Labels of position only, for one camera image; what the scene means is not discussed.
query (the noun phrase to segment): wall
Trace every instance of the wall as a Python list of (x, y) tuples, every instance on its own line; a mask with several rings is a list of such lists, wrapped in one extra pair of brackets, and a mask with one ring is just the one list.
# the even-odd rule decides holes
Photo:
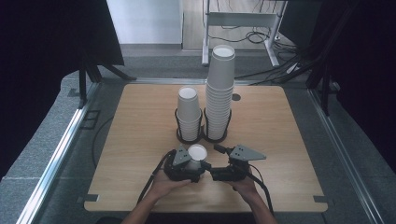
[(181, 0), (107, 0), (120, 44), (181, 44)]

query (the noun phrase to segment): human hand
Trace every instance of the human hand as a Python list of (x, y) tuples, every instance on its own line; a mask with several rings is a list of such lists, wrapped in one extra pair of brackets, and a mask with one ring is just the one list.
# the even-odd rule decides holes
[(254, 197), (257, 197), (259, 193), (256, 190), (254, 181), (246, 176), (245, 179), (239, 181), (224, 181), (231, 185), (238, 193), (242, 196), (245, 202), (249, 203)]
[(154, 177), (148, 195), (159, 200), (169, 194), (173, 189), (182, 188), (190, 184), (190, 182), (190, 180), (173, 181), (169, 179), (163, 170), (160, 170)]

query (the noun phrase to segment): gray floor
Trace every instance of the gray floor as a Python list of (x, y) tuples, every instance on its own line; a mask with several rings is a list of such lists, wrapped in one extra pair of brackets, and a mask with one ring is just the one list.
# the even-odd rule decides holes
[[(175, 80), (207, 76), (208, 68), (201, 66), (200, 52), (163, 47), (161, 50), (157, 47), (150, 49), (132, 46), (131, 48), (123, 48), (126, 66), (120, 67), (120, 70), (132, 76), (174, 78)], [(235, 68), (237, 77), (271, 67), (269, 59), (262, 52), (240, 51), (237, 55)], [(94, 164), (100, 157), (111, 124), (111, 121), (106, 122), (114, 115), (122, 88), (127, 84), (106, 69), (100, 68), (100, 70), (104, 79), (99, 85), (99, 92), (91, 99), (92, 105), (89, 108), (92, 112), (100, 111), (97, 123), (94, 125), (91, 120), (83, 122), (84, 128), (78, 130), (78, 138), (69, 148), (60, 172), (56, 175), (34, 223), (94, 223), (99, 217), (124, 217), (126, 215), (126, 213), (91, 213), (83, 208), (83, 201), (92, 181)], [(265, 74), (246, 79), (263, 80), (268, 76)], [(306, 75), (297, 77), (283, 84), (282, 87), (287, 94), (329, 209), (322, 214), (276, 213), (276, 218), (279, 223), (372, 223), (304, 87), (305, 79)], [(64, 79), (59, 97), (37, 130), (35, 137), (7, 176), (2, 179), (0, 223), (15, 223), (20, 216), (52, 152), (77, 109), (76, 91), (78, 91), (78, 74), (74, 73)], [(339, 132), (350, 158), (373, 196), (384, 223), (396, 223), (395, 174), (389, 169), (364, 132), (338, 104), (335, 95), (330, 98), (330, 113), (334, 127)], [(175, 223), (178, 218), (188, 217), (180, 215), (161, 218), (163, 223), (166, 219), (172, 219), (172, 223)], [(204, 217), (194, 218), (201, 223), (211, 223)], [(227, 218), (233, 217), (223, 216), (222, 218), (228, 220)]]

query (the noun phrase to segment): stack of paper cups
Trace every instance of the stack of paper cups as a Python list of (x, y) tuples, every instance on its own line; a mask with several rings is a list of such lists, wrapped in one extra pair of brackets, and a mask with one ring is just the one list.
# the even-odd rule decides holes
[(206, 81), (205, 135), (219, 140), (226, 132), (234, 86), (235, 51), (227, 45), (213, 48)]
[(201, 113), (197, 90), (191, 86), (180, 88), (177, 101), (177, 123), (179, 135), (184, 141), (194, 141), (198, 138)]

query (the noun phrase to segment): human arm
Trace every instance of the human arm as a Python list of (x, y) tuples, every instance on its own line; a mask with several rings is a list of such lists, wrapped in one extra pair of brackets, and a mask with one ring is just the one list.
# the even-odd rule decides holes
[(265, 202), (262, 200), (259, 192), (256, 190), (254, 181), (248, 176), (240, 181), (227, 181), (238, 193), (242, 199), (250, 206), (256, 224), (276, 224), (276, 219), (271, 214)]
[(188, 185), (190, 180), (172, 181), (160, 170), (154, 177), (151, 188), (142, 201), (121, 222), (122, 224), (143, 224), (146, 222), (154, 204), (172, 191)]

